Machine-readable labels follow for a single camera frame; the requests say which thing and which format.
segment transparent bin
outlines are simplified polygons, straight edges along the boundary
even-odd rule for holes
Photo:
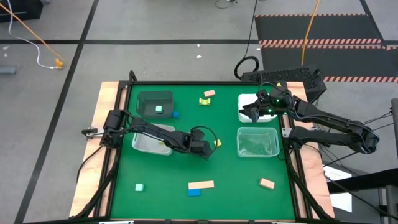
[[[163,112],[158,114],[156,106],[162,106]],[[143,119],[167,119],[173,113],[173,92],[142,91],[138,93],[136,111]]]
[[[173,126],[154,124],[160,128],[166,129],[168,131],[175,131]],[[146,136],[145,134],[136,133],[132,139],[131,146],[133,149],[137,149],[141,152],[148,152],[159,154],[163,156],[169,156],[172,153],[172,149],[167,147],[163,142]]]
[[[279,154],[275,128],[241,127],[238,129],[237,140],[240,157],[268,158]]]

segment wooden table frame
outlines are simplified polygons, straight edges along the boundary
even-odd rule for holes
[[[129,82],[103,82],[99,91],[99,97],[95,108],[92,126],[102,127],[108,111],[127,107],[128,101],[126,96],[130,95],[130,88],[125,88]],[[183,83],[193,82],[137,82],[140,85],[181,85]],[[195,82],[198,85],[222,85],[229,83],[230,85],[244,85],[243,82]],[[302,82],[287,82],[288,89],[293,95],[307,100],[305,90]],[[290,122],[287,116],[281,118],[282,125],[285,128],[290,127]],[[312,123],[301,123],[294,122],[296,126],[303,126],[305,128],[312,128]],[[100,138],[93,138],[87,142],[85,155],[83,160],[91,155],[99,146]],[[318,149],[317,144],[308,144]],[[80,212],[87,202],[91,199],[93,194],[96,192],[100,182],[105,178],[113,165],[113,160],[116,154],[116,149],[102,149],[99,153],[91,158],[91,160],[82,168],[80,172],[80,178],[78,180],[75,196],[73,198],[72,207],[70,210],[70,216],[76,215]],[[331,200],[329,196],[328,186],[326,184],[326,178],[323,175],[323,164],[320,157],[320,153],[314,149],[303,146],[300,151],[292,153],[291,160],[294,165],[294,169],[298,171],[298,174],[303,177],[305,176],[305,183],[307,189],[313,195],[319,205],[322,206],[324,211],[331,217],[334,217],[333,207],[331,206]],[[111,206],[108,206],[109,202],[112,201],[113,188],[115,182],[111,182],[107,189],[104,191],[102,200],[97,203],[96,209],[90,214],[90,216],[106,216],[110,214]],[[303,195],[300,189],[295,186],[292,188],[292,196],[295,197],[295,216],[300,218],[316,218],[315,212],[310,212],[309,205],[303,199]]]

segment concrete floor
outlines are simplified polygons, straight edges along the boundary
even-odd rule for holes
[[[367,0],[386,40],[398,40],[397,3]],[[43,39],[78,40],[93,0],[52,0],[42,18],[27,21]],[[266,0],[256,14],[311,13],[316,0]],[[254,1],[240,0],[229,9],[217,9],[214,0],[99,0],[89,40],[247,39]],[[358,0],[322,0],[318,13],[363,13]],[[11,39],[7,24],[0,24],[0,40]],[[257,35],[253,28],[252,38]],[[15,35],[33,37],[15,23]],[[248,55],[260,57],[257,44]],[[54,56],[44,48],[41,62],[52,65]],[[31,45],[1,45],[0,65],[16,66],[17,75],[0,76],[0,222],[12,223],[52,119],[68,65],[76,45],[54,45],[66,59],[63,70],[35,64]],[[85,139],[80,131],[91,124],[103,81],[125,80],[133,69],[139,80],[236,80],[235,64],[243,44],[85,45],[70,85],[54,136],[37,182],[25,222],[67,218],[75,191]],[[245,64],[241,71],[252,65]],[[390,99],[398,97],[396,83],[327,83],[319,107],[347,118],[366,121],[386,113]],[[376,121],[375,128],[391,122]],[[343,163],[364,172],[398,167],[391,127],[377,132],[379,150],[355,155]],[[349,150],[332,149],[338,157]]]

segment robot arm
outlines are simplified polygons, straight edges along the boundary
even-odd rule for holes
[[[288,140],[289,147],[300,148],[307,142],[317,142],[326,146],[347,146],[355,152],[370,154],[376,150],[379,136],[371,128],[359,121],[342,118],[331,113],[319,110],[310,103],[292,96],[285,88],[274,87],[267,94],[259,90],[258,99],[249,105],[243,106],[240,113],[250,117],[255,123],[260,116],[286,114],[296,121],[304,123],[317,123],[341,131],[342,133],[328,133],[326,131],[307,130],[302,127],[293,127],[283,130],[284,137]]]
[[[128,127],[121,129],[127,121]],[[190,133],[168,131],[143,119],[135,117],[128,111],[111,110],[104,124],[104,134],[100,145],[105,147],[120,146],[121,136],[127,133],[141,133],[164,142],[164,144],[180,153],[189,153],[202,158],[209,158],[214,150],[210,149],[208,141],[202,140],[205,134],[197,128]]]

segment green table surface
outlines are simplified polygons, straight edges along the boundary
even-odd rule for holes
[[[128,108],[132,114],[137,115],[139,92],[171,90],[174,110],[180,112],[180,118],[148,121],[171,125],[186,132],[194,126],[207,126],[216,133],[222,146],[208,160],[175,151],[170,156],[161,156],[133,149],[134,134],[125,135],[111,218],[293,220],[285,161],[277,157],[242,158],[237,154],[237,130],[243,126],[276,128],[279,146],[282,147],[277,118],[256,124],[241,123],[238,119],[239,94],[255,93],[257,88],[134,85]],[[203,92],[207,90],[216,91],[216,95],[211,97],[211,105],[199,105],[199,97],[204,98]],[[213,136],[208,131],[204,132],[205,139],[213,147]],[[261,187],[261,178],[275,182],[275,188]],[[187,196],[189,182],[206,180],[214,180],[215,187],[202,189],[199,197]],[[144,184],[144,191],[136,192],[136,184]]]

